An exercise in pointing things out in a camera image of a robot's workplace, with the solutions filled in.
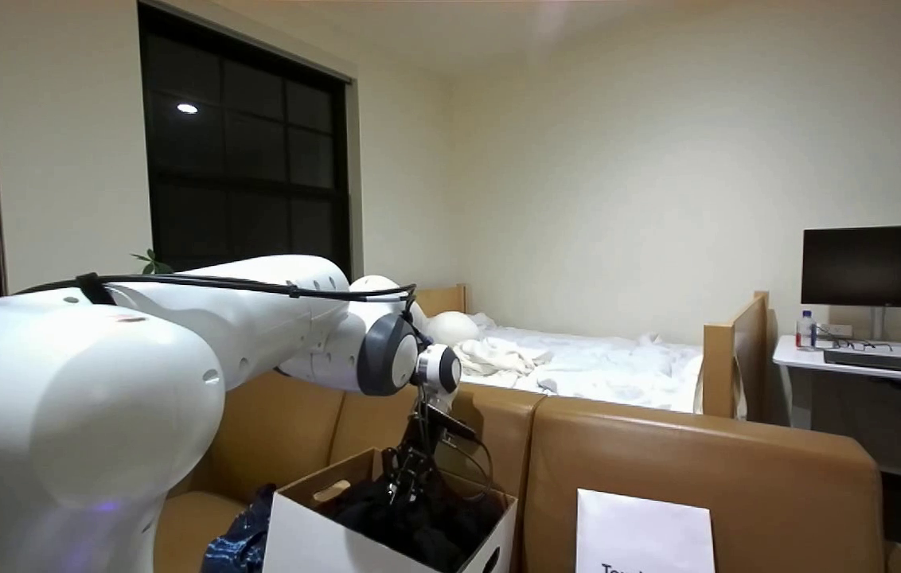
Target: white wall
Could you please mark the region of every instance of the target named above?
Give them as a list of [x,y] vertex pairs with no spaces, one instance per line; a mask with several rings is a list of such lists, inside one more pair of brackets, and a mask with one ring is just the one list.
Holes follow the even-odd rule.
[[700,342],[771,291],[791,328],[806,227],[901,223],[901,4],[684,4],[457,80],[452,191],[504,321]]
[[[442,82],[283,4],[178,12],[351,76],[358,270],[455,281]],[[150,232],[135,0],[0,0],[0,232],[6,286],[135,270]]]

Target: keyboard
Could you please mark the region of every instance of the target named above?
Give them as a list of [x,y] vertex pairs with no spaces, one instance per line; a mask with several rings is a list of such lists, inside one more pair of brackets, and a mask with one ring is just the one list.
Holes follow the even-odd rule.
[[901,357],[886,357],[886,352],[834,352],[834,350],[824,350],[824,362],[901,373]]

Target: white paper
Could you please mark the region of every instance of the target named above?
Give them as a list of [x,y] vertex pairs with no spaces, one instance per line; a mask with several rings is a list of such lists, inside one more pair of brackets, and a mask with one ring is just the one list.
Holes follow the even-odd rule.
[[575,573],[712,573],[710,510],[579,489]]

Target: cardboard box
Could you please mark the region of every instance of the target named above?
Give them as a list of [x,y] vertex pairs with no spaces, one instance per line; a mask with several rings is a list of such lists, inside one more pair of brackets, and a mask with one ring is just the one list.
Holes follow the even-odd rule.
[[[266,521],[264,573],[430,573],[427,562],[351,533],[322,512],[325,503],[342,496],[351,487],[375,480],[377,474],[383,451],[361,451],[278,489]],[[510,573],[514,500],[469,480],[452,480],[452,489],[488,495],[498,503],[496,526],[469,558],[460,573]]]

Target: bed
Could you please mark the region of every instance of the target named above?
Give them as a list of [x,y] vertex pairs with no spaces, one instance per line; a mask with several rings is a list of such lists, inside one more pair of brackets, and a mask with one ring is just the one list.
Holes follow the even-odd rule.
[[[464,286],[419,286],[416,301],[430,319],[440,319],[442,312],[471,315]],[[730,321],[704,324],[700,346],[655,337],[537,335],[493,321],[480,324],[475,343],[455,342],[452,346],[464,357],[469,368],[460,381],[469,385],[507,385],[710,418],[747,418],[750,404],[760,404],[768,373],[768,294],[753,294]],[[480,368],[482,357],[493,357],[496,350],[510,350],[504,357],[517,361],[511,378],[504,375],[504,368]],[[666,375],[657,378],[645,361],[661,361],[655,368],[666,368]]]

